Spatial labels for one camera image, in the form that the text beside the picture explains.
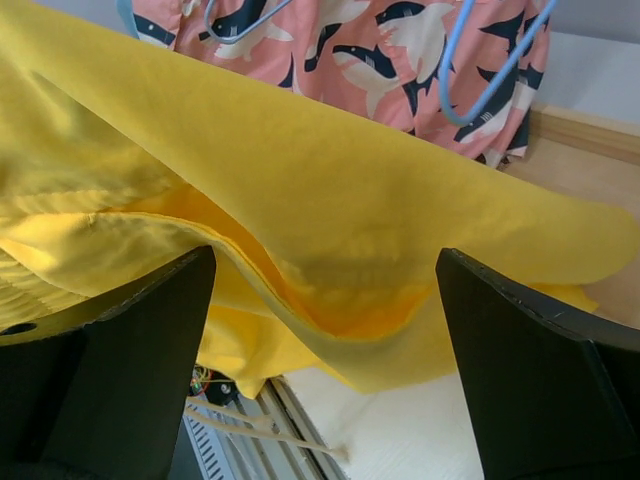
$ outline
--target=yellow cloth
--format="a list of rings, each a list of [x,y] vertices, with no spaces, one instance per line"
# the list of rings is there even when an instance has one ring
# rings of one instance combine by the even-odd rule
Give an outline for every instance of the yellow cloth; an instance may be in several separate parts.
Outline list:
[[[442,247],[583,308],[636,254],[621,210],[29,1],[0,36],[0,329],[211,244],[200,362],[249,396],[310,365],[372,392],[454,368]]]

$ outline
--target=clothing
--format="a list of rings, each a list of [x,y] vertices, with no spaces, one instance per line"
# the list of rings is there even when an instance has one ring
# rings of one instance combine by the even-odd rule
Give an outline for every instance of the clothing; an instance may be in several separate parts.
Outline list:
[[[198,363],[248,396],[311,365],[379,391],[455,368],[442,247],[589,309],[576,285],[638,250],[621,209],[30,1],[0,32],[0,331],[38,324],[0,345],[212,245]]]
[[[242,32],[281,0],[217,0],[209,19],[221,36]],[[523,32],[540,0],[479,0],[451,65],[451,98],[468,112]],[[440,110],[437,70],[459,0],[293,0],[234,45],[206,31],[208,0],[132,0],[141,40],[411,133],[497,167],[523,156],[542,81],[548,23],[471,125]]]

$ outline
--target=clothes hanger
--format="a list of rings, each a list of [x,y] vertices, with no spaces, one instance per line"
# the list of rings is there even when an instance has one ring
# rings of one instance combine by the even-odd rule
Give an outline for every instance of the clothes hanger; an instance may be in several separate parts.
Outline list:
[[[211,12],[213,11],[213,7],[215,6],[216,1],[217,0],[209,0],[209,3],[207,4],[207,8],[204,11],[204,24],[207,29],[207,33],[211,35],[211,38],[216,42],[224,43],[225,45],[233,45],[234,43],[237,43],[238,41],[242,40],[244,37],[249,35],[251,32],[253,32],[256,28],[258,28],[264,22],[266,22],[271,17],[273,17],[276,13],[278,13],[284,7],[289,5],[293,0],[283,0],[282,3],[273,7],[273,10],[271,10],[270,12],[267,12],[265,15],[263,15],[258,20],[256,20],[251,25],[249,25],[246,29],[244,29],[242,32],[238,32],[236,35],[231,35],[230,37],[220,37],[216,35],[216,33],[213,31],[210,18],[211,18]]]
[[[520,41],[520,44],[509,56],[507,63],[505,63],[498,74],[493,77],[489,86],[484,92],[482,92],[482,95],[480,95],[480,98],[478,98],[475,105],[471,107],[466,115],[460,116],[453,110],[453,107],[451,106],[451,99],[449,97],[449,66],[452,65],[451,62],[453,61],[453,56],[455,55],[456,48],[458,47],[460,37],[462,36],[464,27],[469,20],[469,16],[471,15],[471,11],[475,4],[475,0],[464,0],[464,4],[460,9],[460,14],[458,15],[456,24],[453,27],[453,32],[451,33],[451,37],[449,38],[444,50],[442,62],[438,67],[438,79],[440,80],[438,82],[438,96],[440,98],[440,106],[442,108],[442,112],[451,123],[462,127],[470,124],[483,113],[487,103],[496,93],[502,82],[504,82],[507,75],[509,75],[511,69],[520,60],[524,51],[533,43],[533,39],[536,33],[538,33],[538,30],[540,30],[542,25],[549,19],[551,11],[555,8],[557,1],[558,0],[549,0],[549,3],[547,3],[547,6],[540,15],[538,15],[538,18],[536,18],[536,20],[531,24],[531,27],[525,34],[524,38]]]

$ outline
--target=pink shirt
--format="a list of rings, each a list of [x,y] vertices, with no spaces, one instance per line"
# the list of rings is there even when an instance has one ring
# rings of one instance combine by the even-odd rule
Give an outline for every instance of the pink shirt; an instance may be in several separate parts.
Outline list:
[[[204,26],[208,0],[133,0],[142,40],[384,123],[499,166],[524,155],[528,112],[549,50],[548,25],[485,111],[460,128],[440,111],[437,71],[460,0],[293,0],[234,45]],[[220,36],[244,30],[278,0],[218,0]],[[546,0],[477,0],[453,60],[450,92],[466,113]]]

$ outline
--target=screw hole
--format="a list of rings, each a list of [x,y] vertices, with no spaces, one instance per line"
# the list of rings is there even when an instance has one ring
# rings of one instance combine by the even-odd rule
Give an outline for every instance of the screw hole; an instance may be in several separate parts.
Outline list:
[[[11,325],[9,328],[2,330],[0,332],[0,337],[30,332],[31,330],[35,330],[37,326],[38,325],[36,325],[33,322],[18,323],[16,325]]]

